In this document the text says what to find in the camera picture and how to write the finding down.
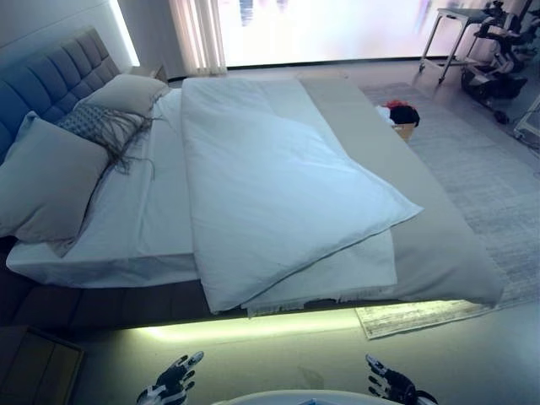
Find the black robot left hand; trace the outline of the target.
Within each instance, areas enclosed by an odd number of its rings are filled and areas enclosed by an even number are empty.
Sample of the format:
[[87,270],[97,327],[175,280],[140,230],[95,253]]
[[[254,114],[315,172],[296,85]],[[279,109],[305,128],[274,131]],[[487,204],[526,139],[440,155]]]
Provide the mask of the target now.
[[195,386],[195,366],[203,357],[203,351],[182,355],[138,395],[136,404],[187,404],[187,393]]

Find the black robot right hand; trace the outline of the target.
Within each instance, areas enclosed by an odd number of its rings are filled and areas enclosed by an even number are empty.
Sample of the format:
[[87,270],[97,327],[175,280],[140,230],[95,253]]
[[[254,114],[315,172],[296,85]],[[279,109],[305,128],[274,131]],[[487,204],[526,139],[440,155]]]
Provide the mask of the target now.
[[438,404],[430,393],[419,390],[404,374],[383,365],[370,354],[365,355],[370,368],[368,391],[375,397],[399,404]]

